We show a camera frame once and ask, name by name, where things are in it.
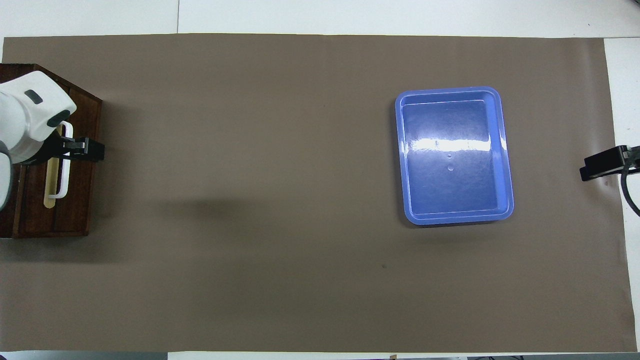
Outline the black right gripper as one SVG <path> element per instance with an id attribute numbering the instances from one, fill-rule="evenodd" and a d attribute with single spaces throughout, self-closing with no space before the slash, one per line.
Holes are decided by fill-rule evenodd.
<path id="1" fill-rule="evenodd" d="M 620 174 L 627 161 L 627 173 L 640 172 L 640 146 L 618 145 L 583 159 L 580 178 L 589 182 L 597 178 Z"/>

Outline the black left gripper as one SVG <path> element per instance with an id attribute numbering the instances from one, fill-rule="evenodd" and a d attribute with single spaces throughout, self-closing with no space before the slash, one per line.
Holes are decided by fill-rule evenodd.
<path id="1" fill-rule="evenodd" d="M 72 161 L 100 162 L 105 159 L 105 145 L 89 137 L 65 137 L 59 133 L 51 133 L 41 148 L 23 161 L 22 165 L 36 166 L 62 155 L 64 159 Z"/>

